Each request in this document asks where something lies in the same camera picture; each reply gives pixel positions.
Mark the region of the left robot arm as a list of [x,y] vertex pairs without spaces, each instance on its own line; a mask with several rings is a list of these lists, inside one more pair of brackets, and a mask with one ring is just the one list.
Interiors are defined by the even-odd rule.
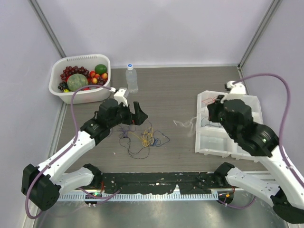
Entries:
[[96,166],[85,164],[71,173],[66,170],[105,139],[114,127],[143,124],[148,115],[138,102],[133,105],[134,112],[131,112],[122,102],[112,98],[104,100],[94,117],[83,124],[69,143],[38,166],[25,167],[21,192],[26,197],[26,206],[33,202],[41,211],[46,211],[65,193],[85,186],[92,190],[99,188],[102,172]]

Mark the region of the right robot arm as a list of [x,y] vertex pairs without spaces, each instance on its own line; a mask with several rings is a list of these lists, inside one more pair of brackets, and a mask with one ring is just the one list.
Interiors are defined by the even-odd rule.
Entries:
[[291,224],[304,222],[302,175],[287,159],[279,138],[268,126],[254,122],[252,109],[240,99],[223,100],[219,95],[207,106],[209,120],[222,125],[228,136],[271,173],[276,183],[245,174],[230,163],[215,170],[214,181],[224,188],[239,187],[269,204],[274,212]]

